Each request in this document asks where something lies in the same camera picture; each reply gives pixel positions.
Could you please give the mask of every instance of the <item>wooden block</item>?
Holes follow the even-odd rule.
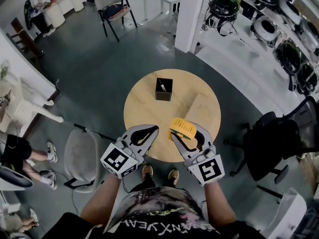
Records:
[[[197,94],[184,119],[199,124],[207,131],[210,131],[216,119],[216,112],[211,100],[201,94]]]

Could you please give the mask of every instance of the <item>white sneaker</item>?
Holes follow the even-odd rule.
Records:
[[[46,34],[46,36],[51,35],[54,31],[55,31],[55,28],[51,29],[51,30]]]
[[[53,190],[56,190],[56,188],[57,188],[56,183],[55,183],[55,178],[56,178],[55,172],[50,171],[48,173],[48,179],[51,180],[51,183],[48,184],[48,186],[49,186],[49,188],[51,188]]]
[[[56,155],[56,149],[52,142],[48,142],[48,153],[53,154],[53,157],[51,158],[50,162],[56,163],[58,162],[58,156]]]
[[[33,218],[35,223],[39,222],[38,216],[36,215],[34,209],[30,208],[30,217]]]

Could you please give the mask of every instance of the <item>black t-shirt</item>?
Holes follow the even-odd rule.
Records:
[[[202,215],[201,209],[185,190],[156,187],[129,194],[119,205],[107,228],[89,224],[78,216],[64,214],[44,236],[47,238],[123,238],[147,236],[194,239],[263,238],[243,222],[229,224],[218,231]]]

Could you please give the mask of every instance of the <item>yellow sponge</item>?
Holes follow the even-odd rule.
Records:
[[[180,138],[193,140],[197,129],[194,124],[181,118],[174,118],[170,123],[169,129],[176,133]]]

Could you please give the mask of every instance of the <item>black shorts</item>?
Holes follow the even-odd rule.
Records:
[[[22,172],[23,161],[29,159],[32,153],[30,143],[21,137],[8,134],[4,153],[1,156],[2,165],[11,164],[16,172]]]

